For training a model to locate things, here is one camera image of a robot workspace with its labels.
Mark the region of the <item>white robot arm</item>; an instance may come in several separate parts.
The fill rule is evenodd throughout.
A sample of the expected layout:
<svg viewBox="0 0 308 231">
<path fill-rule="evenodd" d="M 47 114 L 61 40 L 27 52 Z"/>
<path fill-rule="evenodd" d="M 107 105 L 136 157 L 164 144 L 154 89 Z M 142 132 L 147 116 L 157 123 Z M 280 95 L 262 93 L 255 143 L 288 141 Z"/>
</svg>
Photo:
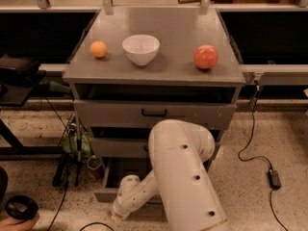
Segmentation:
<svg viewBox="0 0 308 231">
<path fill-rule="evenodd" d="M 121 180 L 112 217 L 127 219 L 157 194 L 170 231 L 232 231 L 203 166 L 214 149 L 212 134 L 200 125 L 176 119 L 157 123 L 148 139 L 152 170 L 144 179 Z"/>
</svg>

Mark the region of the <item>person's hand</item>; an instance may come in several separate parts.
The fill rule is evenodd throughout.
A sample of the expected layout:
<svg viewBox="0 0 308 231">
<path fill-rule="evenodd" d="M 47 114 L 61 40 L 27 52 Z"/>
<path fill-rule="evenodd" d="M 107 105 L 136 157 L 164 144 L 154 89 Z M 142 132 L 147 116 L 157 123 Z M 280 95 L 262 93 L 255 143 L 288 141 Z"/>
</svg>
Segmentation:
<svg viewBox="0 0 308 231">
<path fill-rule="evenodd" d="M 6 218 L 0 221 L 0 231 L 31 231 L 39 220 L 39 214 L 32 219 L 21 221 L 15 218 Z"/>
</svg>

